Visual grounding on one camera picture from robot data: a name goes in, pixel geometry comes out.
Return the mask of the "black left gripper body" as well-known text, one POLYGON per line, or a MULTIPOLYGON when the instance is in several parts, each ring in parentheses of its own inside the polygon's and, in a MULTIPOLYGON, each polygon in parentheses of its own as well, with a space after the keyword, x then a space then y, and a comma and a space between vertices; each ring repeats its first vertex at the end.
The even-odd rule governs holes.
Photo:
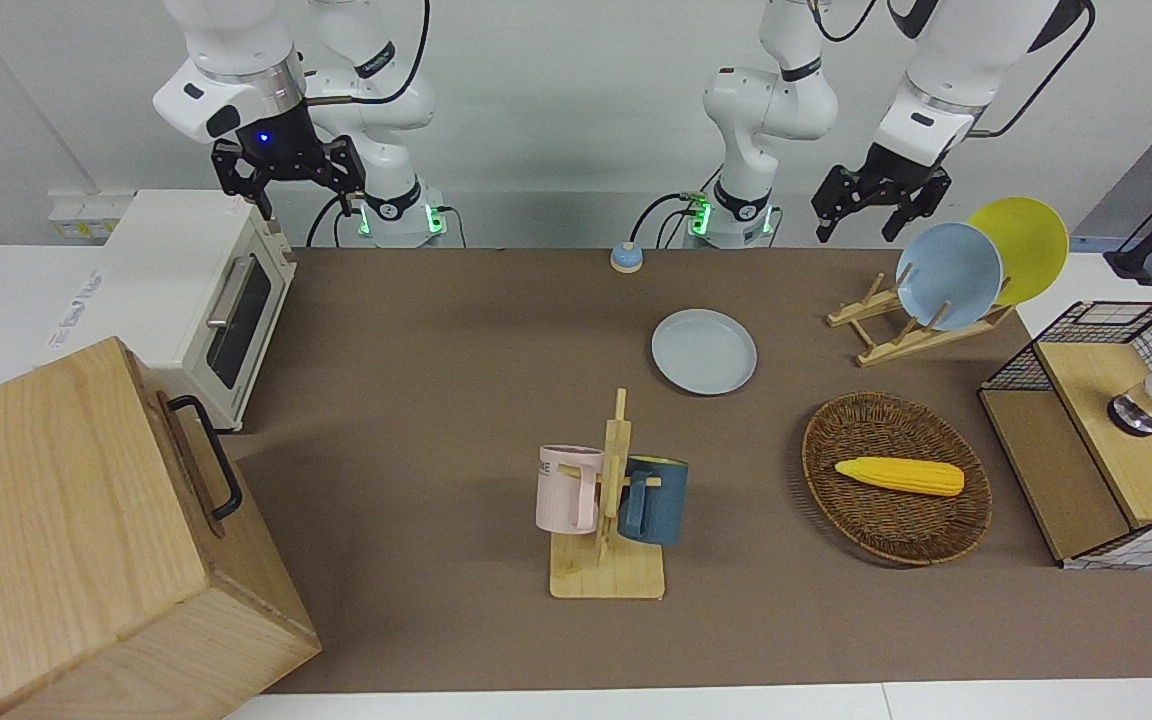
POLYGON ((814 192, 814 214, 847 217, 863 209, 892 206, 900 217, 931 217, 950 184, 940 165, 924 167, 873 143, 858 169, 835 165, 828 170, 814 192))

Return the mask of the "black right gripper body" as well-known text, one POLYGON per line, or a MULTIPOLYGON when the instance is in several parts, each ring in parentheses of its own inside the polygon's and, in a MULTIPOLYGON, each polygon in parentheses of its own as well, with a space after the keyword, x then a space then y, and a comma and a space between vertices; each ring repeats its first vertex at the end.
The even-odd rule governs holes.
POLYGON ((310 181, 335 194, 365 190, 366 172, 353 138, 323 141, 306 105, 236 129, 236 142, 212 145, 212 164, 225 194, 260 196, 279 181, 310 181))

